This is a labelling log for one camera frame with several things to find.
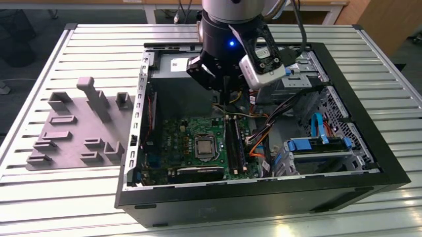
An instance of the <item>cable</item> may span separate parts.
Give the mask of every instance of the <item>cable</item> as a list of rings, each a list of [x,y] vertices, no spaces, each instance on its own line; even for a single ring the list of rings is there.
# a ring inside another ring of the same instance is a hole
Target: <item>cable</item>
[[[238,102],[238,100],[241,99],[241,97],[242,97],[242,91],[238,92],[238,97],[237,97],[237,99],[234,99],[234,100],[230,101],[229,103],[231,104],[231,103]]]
[[[167,11],[169,12],[171,12],[171,13],[177,13],[178,11],[170,11],[170,10],[161,10],[165,14],[166,14],[166,16],[169,16],[170,18],[173,18],[174,16],[173,15],[170,15],[169,13],[167,13]]]
[[[36,80],[36,79],[6,79],[6,80],[0,80],[0,81],[11,81],[11,80]]]
[[[306,36],[306,31],[305,31],[304,22],[302,22],[302,16],[300,14],[300,10],[298,10],[298,6],[297,6],[296,0],[292,1],[292,4],[293,4],[293,9],[294,9],[294,12],[296,12],[298,26],[300,26],[301,34],[302,34],[302,44],[301,44],[300,51],[297,51],[297,57],[300,57],[301,54],[304,53],[305,49],[306,49],[308,36]]]
[[[286,3],[286,0],[278,0],[278,2],[275,3],[274,7],[271,8],[270,12],[267,13],[267,15],[263,17],[265,21],[270,21],[274,16],[277,16],[278,12],[281,11],[284,5]]]
[[[182,0],[179,0],[179,9],[182,9],[182,11],[183,11],[183,16],[185,16],[185,18],[186,18],[186,12],[185,12],[185,9],[183,9]]]
[[[330,136],[330,137],[334,137],[333,129],[332,129],[329,123],[328,123],[328,122],[324,122],[324,125],[325,125],[325,127],[326,127],[326,129],[328,129],[329,136]]]
[[[190,5],[187,6],[187,15],[185,16],[185,23],[183,24],[187,23],[187,18],[191,14],[191,5],[193,5],[193,0],[190,0]]]
[[[226,114],[241,115],[241,116],[246,116],[246,117],[250,117],[250,118],[259,118],[261,117],[261,116],[251,116],[251,115],[247,115],[247,114],[243,114],[243,113],[231,113],[231,112],[226,111],[223,108],[221,108],[219,105],[217,105],[217,104],[214,104],[213,106],[215,106]]]
[[[254,150],[257,149],[258,145],[261,144],[261,142],[263,141],[265,137],[269,135],[270,133],[270,130],[269,132],[265,133],[265,135],[261,137],[259,141],[257,142],[257,144],[254,145],[251,151],[250,151],[250,156],[254,154]]]
[[[254,114],[254,104],[251,104],[251,106],[250,106],[250,115],[254,115],[254,116],[259,116],[259,114]]]

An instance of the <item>blue drive bracket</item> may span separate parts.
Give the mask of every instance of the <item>blue drive bracket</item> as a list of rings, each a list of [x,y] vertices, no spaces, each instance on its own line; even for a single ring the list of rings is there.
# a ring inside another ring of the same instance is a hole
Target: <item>blue drive bracket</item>
[[[289,68],[286,68],[286,76],[292,75],[292,70]]]
[[[325,133],[325,128],[324,128],[322,114],[318,113],[318,112],[314,113],[313,119],[312,119],[312,134],[313,134],[313,137],[321,136],[322,143],[324,144],[329,144],[329,139],[328,139],[328,135]]]
[[[306,151],[312,150],[312,143],[309,139],[296,139],[288,142],[289,150],[293,151]]]
[[[353,145],[352,140],[350,140],[349,137],[344,138],[344,142],[345,142],[345,145],[346,145],[348,149],[352,149],[354,145]]]

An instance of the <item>floor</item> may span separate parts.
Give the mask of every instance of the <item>floor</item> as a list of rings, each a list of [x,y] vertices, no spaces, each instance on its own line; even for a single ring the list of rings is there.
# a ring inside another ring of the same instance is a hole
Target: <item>floor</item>
[[[15,121],[19,110],[27,99],[36,79],[56,41],[67,23],[81,24],[146,24],[146,15],[141,10],[60,10],[59,18],[52,20],[46,10],[26,10],[38,37],[31,41],[31,47],[38,55],[36,61],[26,68],[12,68],[0,60],[0,80],[12,88],[8,95],[0,95],[0,144],[8,129]],[[157,12],[158,23],[173,24],[173,17],[166,17],[162,11]],[[195,22],[195,12],[191,13],[189,23]],[[418,92],[422,93],[422,44],[414,45],[406,41],[392,58],[394,63],[408,63],[402,73]]]

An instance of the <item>aluminum table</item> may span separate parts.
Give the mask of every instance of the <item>aluminum table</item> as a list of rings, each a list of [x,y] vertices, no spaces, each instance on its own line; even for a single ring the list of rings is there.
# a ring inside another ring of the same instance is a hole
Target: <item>aluminum table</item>
[[[422,98],[365,31],[308,26],[324,42],[412,183],[345,209],[222,223],[146,229],[114,208],[119,167],[27,171],[26,160],[50,113],[54,91],[85,97],[77,78],[93,76],[106,96],[137,92],[146,42],[195,42],[197,26],[79,25],[64,30],[0,148],[0,235],[94,236],[421,236]],[[273,25],[278,42],[301,41],[294,25]]]

